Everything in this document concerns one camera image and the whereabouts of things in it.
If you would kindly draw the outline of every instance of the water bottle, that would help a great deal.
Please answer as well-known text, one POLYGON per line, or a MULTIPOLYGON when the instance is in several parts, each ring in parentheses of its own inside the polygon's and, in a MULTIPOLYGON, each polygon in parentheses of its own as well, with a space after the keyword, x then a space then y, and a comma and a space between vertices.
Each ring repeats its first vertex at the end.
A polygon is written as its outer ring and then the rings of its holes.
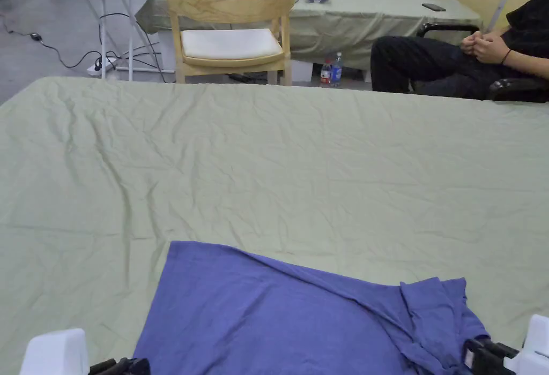
POLYGON ((337 53, 336 60, 331 65, 331 79, 330 83, 334 88, 337 88, 339 86, 339 83, 342 79, 342 54, 341 52, 337 53))
POLYGON ((331 78, 331 60, 327 59, 324 61, 324 64, 322 65, 322 69, 320 70, 320 83, 323 85, 327 85, 330 83, 331 78))

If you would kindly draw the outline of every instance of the white cushion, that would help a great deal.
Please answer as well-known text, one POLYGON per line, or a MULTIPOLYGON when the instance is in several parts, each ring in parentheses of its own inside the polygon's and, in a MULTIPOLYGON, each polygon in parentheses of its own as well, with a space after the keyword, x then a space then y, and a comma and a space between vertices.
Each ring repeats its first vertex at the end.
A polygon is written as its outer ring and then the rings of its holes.
POLYGON ((181 37, 190 58, 248 59, 282 52, 269 29, 183 31, 181 37))

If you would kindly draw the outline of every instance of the smartphone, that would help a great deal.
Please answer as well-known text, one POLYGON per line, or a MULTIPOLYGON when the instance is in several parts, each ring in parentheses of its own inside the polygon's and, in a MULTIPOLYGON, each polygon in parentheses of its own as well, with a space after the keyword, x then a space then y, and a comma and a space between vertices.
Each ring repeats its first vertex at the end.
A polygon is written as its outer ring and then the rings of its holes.
POLYGON ((435 4, 422 4, 421 6, 429 8, 430 10, 435 11, 435 12, 445 12, 446 11, 443 7, 435 5, 435 4))

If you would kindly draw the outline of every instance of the clasped hands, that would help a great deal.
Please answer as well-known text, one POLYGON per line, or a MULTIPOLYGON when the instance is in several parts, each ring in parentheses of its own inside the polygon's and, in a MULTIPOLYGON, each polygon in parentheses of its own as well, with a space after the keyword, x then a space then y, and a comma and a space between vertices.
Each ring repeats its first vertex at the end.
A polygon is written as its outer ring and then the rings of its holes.
POLYGON ((476 31, 461 41, 461 51, 474 56, 482 63, 502 63, 509 53, 509 47, 501 36, 496 34, 482 34, 476 31))

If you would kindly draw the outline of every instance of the gray floor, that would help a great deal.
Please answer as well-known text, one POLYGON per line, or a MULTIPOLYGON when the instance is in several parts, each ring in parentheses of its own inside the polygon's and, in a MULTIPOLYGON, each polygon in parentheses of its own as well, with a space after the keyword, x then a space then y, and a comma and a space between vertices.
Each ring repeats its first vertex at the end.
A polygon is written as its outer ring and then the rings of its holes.
MULTIPOLYGON (((109 8, 120 11, 121 8, 109 8)), ((0 23, 8 29, 21 33, 38 32, 45 44, 57 48, 62 59, 74 65, 88 51, 100 51, 98 26, 83 0, 0 0, 0 23)), ((122 17, 108 19, 109 31, 116 43, 127 47, 128 21, 122 17)), ((98 55, 92 54, 76 68, 67 69, 58 60, 57 54, 28 36, 8 34, 0 26, 0 104, 13 97, 31 82, 50 76, 89 77, 87 69, 98 55)), ((150 57, 140 59, 151 62, 150 57)), ((343 88, 369 89, 356 71, 345 71, 343 88)), ((113 71, 108 79, 127 79, 127 72, 113 71)), ((165 75, 167 81, 174 76, 165 75)), ((156 73, 135 73, 134 80, 162 82, 156 73)), ((195 77, 191 83, 231 83, 227 76, 195 77)), ((311 86, 318 86, 314 77, 311 86)))

